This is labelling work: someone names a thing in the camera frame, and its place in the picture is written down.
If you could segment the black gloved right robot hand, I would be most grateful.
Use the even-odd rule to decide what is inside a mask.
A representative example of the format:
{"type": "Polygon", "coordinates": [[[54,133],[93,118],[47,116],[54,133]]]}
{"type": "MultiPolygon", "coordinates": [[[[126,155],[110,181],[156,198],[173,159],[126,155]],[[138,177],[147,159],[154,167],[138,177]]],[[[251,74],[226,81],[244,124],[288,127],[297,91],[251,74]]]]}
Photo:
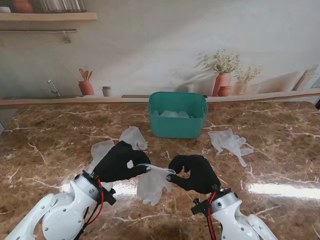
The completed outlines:
{"type": "Polygon", "coordinates": [[[168,168],[176,174],[167,175],[166,180],[186,191],[209,194],[221,189],[221,182],[209,161],[202,155],[177,155],[168,168]]]}

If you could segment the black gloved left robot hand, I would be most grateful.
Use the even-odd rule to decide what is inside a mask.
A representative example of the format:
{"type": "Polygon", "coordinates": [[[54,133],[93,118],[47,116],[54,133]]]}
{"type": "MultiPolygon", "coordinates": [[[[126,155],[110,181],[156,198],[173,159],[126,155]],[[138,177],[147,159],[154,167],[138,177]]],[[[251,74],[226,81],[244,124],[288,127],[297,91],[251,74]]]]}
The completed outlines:
{"type": "Polygon", "coordinates": [[[134,150],[124,141],[118,142],[93,169],[101,182],[129,180],[147,172],[151,161],[142,150],[134,150]]]}

